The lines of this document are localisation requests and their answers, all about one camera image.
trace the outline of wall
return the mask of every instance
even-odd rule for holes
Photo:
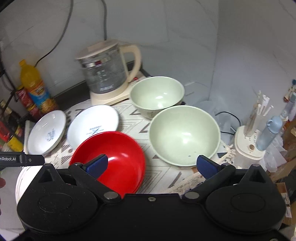
[[[210,99],[245,121],[261,90],[275,107],[269,117],[279,115],[296,78],[295,40],[293,0],[220,0]]]
[[[81,49],[103,39],[100,0],[74,0],[68,30],[38,69],[56,95],[84,80]],[[108,38],[137,44],[151,75],[171,76],[185,85],[185,100],[208,99],[218,28],[218,0],[106,0]],[[47,53],[64,28],[70,0],[15,0],[0,13],[3,60],[16,84],[19,61],[29,64]],[[13,107],[24,113],[19,104]]]

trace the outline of power cord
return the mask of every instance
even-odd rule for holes
[[[227,111],[221,111],[221,112],[215,114],[215,116],[217,116],[217,115],[219,115],[219,114],[221,114],[221,113],[226,113],[226,114],[230,114],[230,115],[232,115],[233,117],[235,117],[235,118],[239,121],[239,126],[242,125],[241,122],[240,122],[240,120],[239,120],[239,118],[237,118],[234,114],[232,114],[232,113],[230,113],[230,112],[227,112]],[[234,136],[234,134],[233,134],[233,133],[230,133],[230,132],[221,131],[221,133],[230,134],[230,135],[233,135],[233,136]]]
[[[65,27],[64,27],[64,30],[62,32],[62,35],[60,36],[59,40],[57,41],[56,45],[53,47],[52,50],[50,50],[46,55],[44,55],[43,57],[41,57],[37,62],[36,64],[34,65],[34,67],[37,66],[37,64],[42,60],[44,59],[46,56],[48,56],[52,51],[54,51],[54,49],[59,45],[59,43],[61,42],[61,40],[63,39],[65,33],[66,33],[66,30],[68,28],[68,25],[69,25],[69,22],[70,22],[70,18],[71,18],[71,15],[72,15],[72,12],[73,12],[73,6],[74,6],[74,0],[70,0],[71,4],[70,4],[70,10],[69,10],[69,14],[68,14],[68,18],[67,18],[67,21],[66,21],[66,24],[65,24]]]
[[[101,0],[104,6],[104,40],[107,40],[107,5],[105,0]]]

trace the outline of orange juice bottle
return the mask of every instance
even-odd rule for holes
[[[20,62],[20,66],[22,68],[20,73],[21,82],[39,110],[44,114],[57,110],[58,106],[44,86],[39,71],[32,65],[27,64],[24,59]]]

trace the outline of kettle lid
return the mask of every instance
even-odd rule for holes
[[[79,59],[84,59],[84,58],[89,58],[89,57],[95,56],[99,53],[102,53],[102,52],[114,47],[117,44],[118,44],[118,40],[115,40],[115,39],[110,39],[110,40],[98,42],[98,43],[80,51],[78,53],[78,55],[76,56],[76,59],[79,60]]]

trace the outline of red bowl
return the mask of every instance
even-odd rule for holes
[[[69,165],[85,164],[100,154],[107,155],[108,167],[97,180],[121,197],[136,193],[145,175],[145,156],[138,143],[121,132],[102,132],[85,140],[74,152]]]

